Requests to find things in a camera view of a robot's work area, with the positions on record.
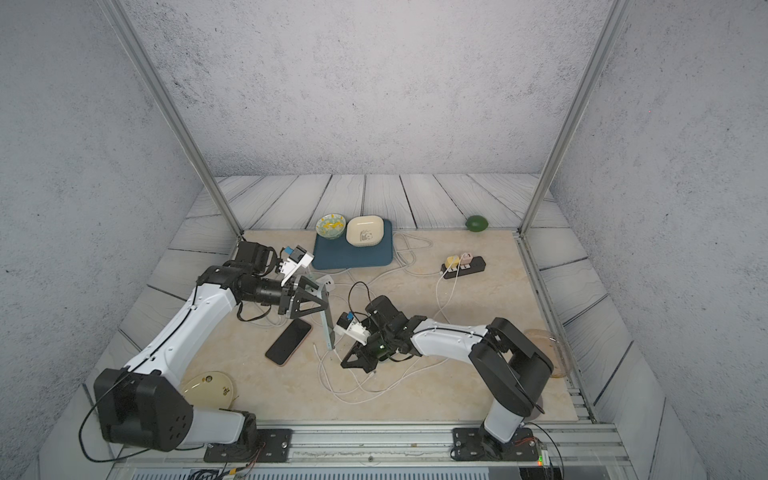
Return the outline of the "left aluminium frame post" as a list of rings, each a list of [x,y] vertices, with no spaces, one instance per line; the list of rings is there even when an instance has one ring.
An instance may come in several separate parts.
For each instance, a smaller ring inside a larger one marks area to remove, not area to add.
[[[112,26],[119,42],[128,55],[142,81],[149,89],[166,123],[180,144],[187,160],[210,195],[214,205],[224,217],[230,230],[238,240],[243,238],[244,228],[237,220],[229,202],[218,186],[201,150],[184,122],[172,96],[163,83],[146,49],[144,48],[127,12],[120,1],[101,0],[98,5]]]

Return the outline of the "right aluminium frame post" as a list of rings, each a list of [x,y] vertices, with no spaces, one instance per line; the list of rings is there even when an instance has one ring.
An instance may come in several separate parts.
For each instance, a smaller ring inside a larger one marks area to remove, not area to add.
[[[544,202],[546,192],[551,187],[557,171],[564,160],[567,149],[589,103],[590,96],[596,88],[610,52],[620,36],[622,26],[626,21],[632,4],[633,1],[630,0],[615,0],[611,4],[602,31],[598,36],[597,43],[587,62],[579,86],[567,110],[565,120],[543,166],[532,199],[522,219],[519,228],[519,235],[521,237],[524,237],[533,227],[538,211]]]

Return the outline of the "pink case phone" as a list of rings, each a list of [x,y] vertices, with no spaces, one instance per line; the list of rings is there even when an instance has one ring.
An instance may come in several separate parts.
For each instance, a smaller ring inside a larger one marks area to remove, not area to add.
[[[283,366],[312,331],[312,325],[302,319],[294,319],[265,352],[265,357]]]

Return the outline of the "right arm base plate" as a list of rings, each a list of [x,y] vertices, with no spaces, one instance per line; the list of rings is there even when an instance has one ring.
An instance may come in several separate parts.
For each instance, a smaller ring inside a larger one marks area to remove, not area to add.
[[[450,456],[455,461],[518,461],[541,460],[538,439],[529,428],[519,428],[507,442],[488,433],[484,427],[454,428]]]

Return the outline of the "black power strip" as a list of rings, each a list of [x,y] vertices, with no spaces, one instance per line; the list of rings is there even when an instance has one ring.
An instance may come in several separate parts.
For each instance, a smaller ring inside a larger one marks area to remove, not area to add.
[[[481,273],[486,269],[486,262],[482,256],[473,257],[469,261],[459,263],[458,266],[448,268],[445,265],[441,266],[441,276],[445,279],[453,279],[456,277],[468,276],[476,273]]]

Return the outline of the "aluminium frame post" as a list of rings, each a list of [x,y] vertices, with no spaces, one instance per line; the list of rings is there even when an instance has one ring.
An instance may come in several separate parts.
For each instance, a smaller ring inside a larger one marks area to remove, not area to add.
[[[564,160],[567,149],[589,103],[590,96],[596,88],[610,52],[620,36],[622,26],[626,21],[632,4],[633,1],[630,0],[615,0],[611,4],[602,31],[598,36],[597,43],[587,62],[579,86],[567,110],[565,120],[543,166],[532,199],[522,219],[519,228],[519,235],[521,237],[524,237],[533,227],[538,211],[544,202],[546,192],[551,187],[557,171]]]
[[[98,5],[112,26],[119,42],[128,55],[142,81],[149,89],[166,123],[180,144],[187,160],[210,195],[214,205],[224,217],[230,230],[238,240],[243,238],[244,228],[237,220],[229,202],[218,186],[201,150],[184,122],[172,96],[163,83],[146,49],[144,48],[127,12],[120,1],[101,0]]]

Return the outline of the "cream square dish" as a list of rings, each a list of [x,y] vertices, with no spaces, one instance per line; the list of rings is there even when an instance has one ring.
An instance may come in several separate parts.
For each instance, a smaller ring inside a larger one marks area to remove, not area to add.
[[[377,215],[358,216],[346,225],[346,241],[354,247],[376,246],[382,241],[384,233],[384,220]]]

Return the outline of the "small patterned bowl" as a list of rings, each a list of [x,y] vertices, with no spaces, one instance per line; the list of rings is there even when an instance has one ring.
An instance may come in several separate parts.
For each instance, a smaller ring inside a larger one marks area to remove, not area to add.
[[[343,215],[330,213],[318,219],[315,224],[315,231],[322,238],[335,240],[345,233],[346,225],[347,220]]]

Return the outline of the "white power strip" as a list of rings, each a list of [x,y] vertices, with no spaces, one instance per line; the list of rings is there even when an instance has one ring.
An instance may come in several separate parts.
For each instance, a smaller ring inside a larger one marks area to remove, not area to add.
[[[335,281],[329,274],[322,275],[314,280],[314,282],[327,292],[331,292],[335,289]]]

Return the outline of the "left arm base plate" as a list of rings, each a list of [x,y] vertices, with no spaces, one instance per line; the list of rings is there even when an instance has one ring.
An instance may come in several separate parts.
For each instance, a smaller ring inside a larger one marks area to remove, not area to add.
[[[205,463],[284,463],[288,459],[292,429],[246,431],[231,444],[211,444],[203,456]]]

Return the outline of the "green round fruit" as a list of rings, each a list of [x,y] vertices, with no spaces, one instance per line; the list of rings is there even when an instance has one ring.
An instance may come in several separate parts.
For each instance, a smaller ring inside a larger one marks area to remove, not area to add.
[[[471,232],[482,232],[489,227],[488,220],[481,215],[472,215],[465,222],[466,228]]]

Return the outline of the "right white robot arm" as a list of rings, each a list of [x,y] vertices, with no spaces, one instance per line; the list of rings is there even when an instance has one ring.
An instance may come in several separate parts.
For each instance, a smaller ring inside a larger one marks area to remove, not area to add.
[[[345,369],[367,373],[395,354],[442,357],[472,365],[493,396],[481,430],[499,445],[509,444],[538,408],[554,372],[550,358],[510,321],[496,317],[486,325],[451,325],[415,315],[410,318],[381,295],[365,315],[344,312],[334,332],[354,340],[343,358]]]

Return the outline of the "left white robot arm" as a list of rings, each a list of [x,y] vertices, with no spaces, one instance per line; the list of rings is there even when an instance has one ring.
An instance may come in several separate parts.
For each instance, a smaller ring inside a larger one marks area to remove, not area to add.
[[[300,308],[304,301],[328,312],[326,283],[306,276],[269,279],[234,262],[209,267],[154,340],[124,367],[105,369],[96,378],[93,411],[104,440],[163,452],[203,446],[209,463],[256,458],[265,440],[254,414],[194,406],[179,388],[208,336],[243,302],[275,305],[296,319],[306,314]]]

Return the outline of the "dark blue mat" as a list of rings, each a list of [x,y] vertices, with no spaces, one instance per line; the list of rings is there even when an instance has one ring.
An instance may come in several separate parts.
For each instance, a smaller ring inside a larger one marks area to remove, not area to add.
[[[338,270],[347,268],[366,268],[387,266],[393,261],[392,223],[384,219],[384,235],[375,246],[357,247],[351,245],[346,236],[334,240],[315,237],[313,261],[316,270]]]

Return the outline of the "yellow plate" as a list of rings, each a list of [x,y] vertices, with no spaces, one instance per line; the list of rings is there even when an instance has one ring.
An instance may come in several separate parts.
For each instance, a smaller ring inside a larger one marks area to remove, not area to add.
[[[226,373],[208,371],[188,381],[182,388],[182,395],[195,407],[209,410],[229,409],[235,398],[235,386]]]

